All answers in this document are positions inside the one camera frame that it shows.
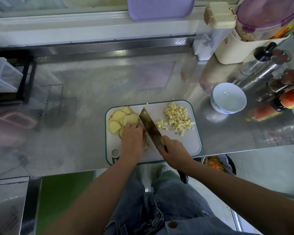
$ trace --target cutting board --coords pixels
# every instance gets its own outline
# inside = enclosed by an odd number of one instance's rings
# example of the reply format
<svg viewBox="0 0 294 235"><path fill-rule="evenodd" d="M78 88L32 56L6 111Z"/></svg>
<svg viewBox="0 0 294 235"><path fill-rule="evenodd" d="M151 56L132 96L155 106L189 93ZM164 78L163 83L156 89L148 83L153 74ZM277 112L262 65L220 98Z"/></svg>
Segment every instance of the cutting board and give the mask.
<svg viewBox="0 0 294 235"><path fill-rule="evenodd" d="M202 143L200 140L197 122L191 103L185 100L180 100L169 102L155 102L141 105L129 105L129 107L133 110L135 114L140 114L143 107L145 107L153 122L160 120L168 122L169 120L165 115L165 109L168 108L170 102L174 102L177 105L187 108L188 117L195 122L195 124L193 125L194 129L185 130L184 137L180 135L180 131L170 130L172 129L170 125L166 125L168 127L168 130L159 129L159 131L162 136L166 135L171 139L177 139L181 141L186 150L190 153L190 155L192 157L195 157L200 154L202 150ZM122 154L121 139L119 138L118 133L111 134L108 128L108 120L110 116L118 110L120 110L120 106L113 107L106 112L106 160L110 165L114 164ZM163 157L160 155L156 146L153 144L151 138L147 133L146 138L149 148L144 151L140 164L156 163L162 161Z"/></svg>

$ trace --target white sneaker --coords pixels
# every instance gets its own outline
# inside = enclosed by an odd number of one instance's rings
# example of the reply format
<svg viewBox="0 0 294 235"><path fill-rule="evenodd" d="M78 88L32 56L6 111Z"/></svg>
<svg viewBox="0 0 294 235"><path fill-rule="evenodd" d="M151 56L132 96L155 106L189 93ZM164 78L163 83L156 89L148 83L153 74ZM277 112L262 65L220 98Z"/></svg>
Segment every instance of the white sneaker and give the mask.
<svg viewBox="0 0 294 235"><path fill-rule="evenodd" d="M161 175L161 173L163 173L163 172L165 172L165 171L169 171L170 169L167 167L167 166L165 166L165 165L163 165L161 168L159 168L159 170L158 170L158 177Z"/></svg>

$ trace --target jeans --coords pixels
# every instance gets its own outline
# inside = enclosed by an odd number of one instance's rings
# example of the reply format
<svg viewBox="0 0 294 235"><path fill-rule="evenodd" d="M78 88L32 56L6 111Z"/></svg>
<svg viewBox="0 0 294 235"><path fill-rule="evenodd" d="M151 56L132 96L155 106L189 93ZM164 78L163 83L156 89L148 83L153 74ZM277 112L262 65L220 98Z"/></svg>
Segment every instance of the jeans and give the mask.
<svg viewBox="0 0 294 235"><path fill-rule="evenodd" d="M151 186L153 192L145 192L141 181L131 174L105 235L237 233L219 220L208 202L173 171L161 173Z"/></svg>

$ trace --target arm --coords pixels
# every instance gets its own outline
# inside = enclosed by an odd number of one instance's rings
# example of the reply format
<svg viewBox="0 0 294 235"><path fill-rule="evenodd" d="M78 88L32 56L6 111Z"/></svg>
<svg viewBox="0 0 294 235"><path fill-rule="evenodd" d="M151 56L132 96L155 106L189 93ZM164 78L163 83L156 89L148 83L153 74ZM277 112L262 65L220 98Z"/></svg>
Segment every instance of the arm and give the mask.
<svg viewBox="0 0 294 235"><path fill-rule="evenodd" d="M122 156L94 180L45 235L102 234L145 147L142 126L127 124Z"/></svg>
<svg viewBox="0 0 294 235"><path fill-rule="evenodd" d="M177 140L164 137L167 163L203 183L263 234L294 234L294 202L278 193L192 159Z"/></svg>

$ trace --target potato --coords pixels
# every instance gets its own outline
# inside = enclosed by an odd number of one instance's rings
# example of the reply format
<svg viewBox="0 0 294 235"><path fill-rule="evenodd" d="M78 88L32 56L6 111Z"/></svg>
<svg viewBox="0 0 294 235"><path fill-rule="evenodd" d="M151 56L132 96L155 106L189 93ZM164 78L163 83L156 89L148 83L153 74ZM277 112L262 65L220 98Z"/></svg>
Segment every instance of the potato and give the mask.
<svg viewBox="0 0 294 235"><path fill-rule="evenodd" d="M125 112L123 112L123 111L116 111L116 112L114 112L111 116L110 116L110 119L109 119L109 123L111 122L111 121L117 121L117 122L119 122L120 121L120 119L121 118L124 118L126 116L126 113Z"/></svg>
<svg viewBox="0 0 294 235"><path fill-rule="evenodd" d="M123 125L125 126L127 123L130 124L137 124L138 123L138 114L130 114L130 115L126 115L123 119Z"/></svg>
<svg viewBox="0 0 294 235"><path fill-rule="evenodd" d="M121 125L122 127L124 127L124 125L123 125L123 120L124 120L124 118L119 119L119 123L120 123L120 125Z"/></svg>
<svg viewBox="0 0 294 235"><path fill-rule="evenodd" d="M130 107L128 107L128 106L124 107L122 109L122 111L125 112L127 115L133 114L133 110Z"/></svg>
<svg viewBox="0 0 294 235"><path fill-rule="evenodd" d="M121 128L121 125L116 121L111 121L109 123L109 130L112 134L114 134L116 131L118 131Z"/></svg>
<svg viewBox="0 0 294 235"><path fill-rule="evenodd" d="M119 130L119 137L120 137L120 138L121 138L121 136L122 136L123 131L124 131L124 128L120 128L120 130Z"/></svg>

